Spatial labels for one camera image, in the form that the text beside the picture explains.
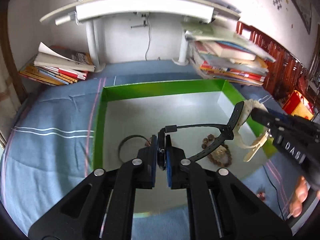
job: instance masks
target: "red wooden furniture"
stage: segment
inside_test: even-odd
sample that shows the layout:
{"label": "red wooden furniture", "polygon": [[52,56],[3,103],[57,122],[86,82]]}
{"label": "red wooden furniture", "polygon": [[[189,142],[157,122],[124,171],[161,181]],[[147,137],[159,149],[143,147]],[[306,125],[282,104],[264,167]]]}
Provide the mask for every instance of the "red wooden furniture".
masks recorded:
{"label": "red wooden furniture", "polygon": [[300,90],[297,81],[301,76],[306,77],[308,73],[304,65],[273,38],[255,27],[239,21],[236,32],[242,35],[243,30],[251,32],[250,40],[276,59],[275,63],[266,61],[269,73],[264,81],[263,88],[276,100],[281,99],[283,101],[294,89]]}

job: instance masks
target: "stack of books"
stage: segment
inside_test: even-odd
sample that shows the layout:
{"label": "stack of books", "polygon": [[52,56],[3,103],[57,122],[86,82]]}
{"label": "stack of books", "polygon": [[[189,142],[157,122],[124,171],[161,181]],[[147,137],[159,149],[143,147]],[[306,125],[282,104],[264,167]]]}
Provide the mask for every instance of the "stack of books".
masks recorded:
{"label": "stack of books", "polygon": [[94,69],[89,54],[59,46],[49,48],[41,42],[33,63],[22,68],[19,74],[46,85],[60,86],[85,80]]}
{"label": "stack of books", "polygon": [[230,30],[210,28],[211,31],[194,28],[188,31],[186,28],[186,37],[190,41],[190,63],[197,73],[204,78],[262,86],[269,72],[265,60],[274,62],[275,59]]}

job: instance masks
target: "screw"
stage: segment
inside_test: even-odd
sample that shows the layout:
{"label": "screw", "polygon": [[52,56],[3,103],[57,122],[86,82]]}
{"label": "screw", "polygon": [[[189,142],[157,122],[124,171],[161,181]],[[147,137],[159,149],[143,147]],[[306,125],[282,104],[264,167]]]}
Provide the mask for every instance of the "screw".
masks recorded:
{"label": "screw", "polygon": [[225,168],[219,169],[218,172],[221,176],[227,176],[229,174],[229,171]]}
{"label": "screw", "polygon": [[142,160],[141,159],[133,159],[132,160],[132,164],[134,165],[134,166],[138,166],[138,165],[141,165],[142,164]]}
{"label": "screw", "polygon": [[102,176],[103,174],[104,174],[104,170],[103,169],[96,169],[94,172],[93,172],[93,174],[95,175],[95,176]]}
{"label": "screw", "polygon": [[191,163],[191,161],[188,160],[188,159],[182,159],[180,163],[181,163],[183,166],[188,166],[188,165]]}
{"label": "screw", "polygon": [[282,141],[282,136],[281,136],[281,135],[279,135],[278,140],[277,140],[277,144],[280,144],[280,143],[281,143],[281,141]]}

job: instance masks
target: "red book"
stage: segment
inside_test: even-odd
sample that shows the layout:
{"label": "red book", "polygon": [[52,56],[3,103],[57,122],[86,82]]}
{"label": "red book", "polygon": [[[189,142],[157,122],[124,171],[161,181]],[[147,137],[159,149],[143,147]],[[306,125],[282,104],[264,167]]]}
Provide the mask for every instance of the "red book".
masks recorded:
{"label": "red book", "polygon": [[51,70],[51,71],[55,71],[61,74],[64,74],[68,77],[72,77],[72,78],[79,78],[82,80],[85,80],[87,78],[87,74],[86,73],[82,73],[80,71],[76,71],[76,70],[66,70],[66,69],[61,69],[61,68],[55,68],[55,67],[43,67],[45,69]]}
{"label": "red book", "polygon": [[255,74],[255,73],[240,71],[237,69],[230,69],[228,72],[239,75],[239,76],[251,78],[253,80],[260,81],[260,82],[264,82],[264,80],[266,78],[265,76],[261,76],[261,75]]}

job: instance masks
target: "cord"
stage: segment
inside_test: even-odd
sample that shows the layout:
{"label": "cord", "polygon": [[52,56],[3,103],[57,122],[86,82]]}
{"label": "cord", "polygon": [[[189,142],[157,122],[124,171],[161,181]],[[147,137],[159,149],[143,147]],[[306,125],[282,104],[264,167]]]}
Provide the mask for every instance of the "cord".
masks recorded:
{"label": "cord", "polygon": [[149,48],[150,48],[150,41],[151,41],[151,38],[150,38],[150,28],[151,28],[151,26],[150,26],[150,23],[149,23],[149,15],[148,15],[148,17],[147,17],[149,42],[148,42],[148,48],[147,48],[147,51],[146,51],[146,53],[145,53],[145,55],[144,55],[144,58],[145,58],[145,60],[146,60],[146,61],[147,61],[147,53],[148,53],[148,51],[149,51]]}
{"label": "cord", "polygon": [[145,138],[143,135],[138,135],[138,134],[135,134],[135,135],[130,135],[130,136],[127,136],[126,138],[124,138],[120,143],[119,143],[119,146],[118,146],[118,159],[121,163],[124,163],[123,160],[121,160],[120,158],[120,150],[121,150],[121,147],[124,145],[124,143],[132,138],[143,138],[145,139],[148,143],[150,143],[150,141]]}
{"label": "cord", "polygon": [[273,185],[273,183],[271,182],[271,179],[270,179],[270,177],[269,177],[269,175],[268,175],[268,173],[267,173],[267,170],[266,170],[266,168],[264,167],[264,165],[262,165],[262,167],[263,167],[264,172],[266,173],[266,175],[267,175],[267,177],[268,177],[268,180],[269,180],[269,182],[270,182],[271,186],[276,190],[276,193],[277,193],[277,202],[278,202],[278,207],[279,207],[279,209],[280,209],[282,219],[283,219],[283,220],[285,220],[285,219],[284,219],[284,216],[283,216],[283,213],[282,213],[282,209],[281,209],[281,207],[280,207],[278,190],[277,190],[277,188],[275,187],[275,185]]}

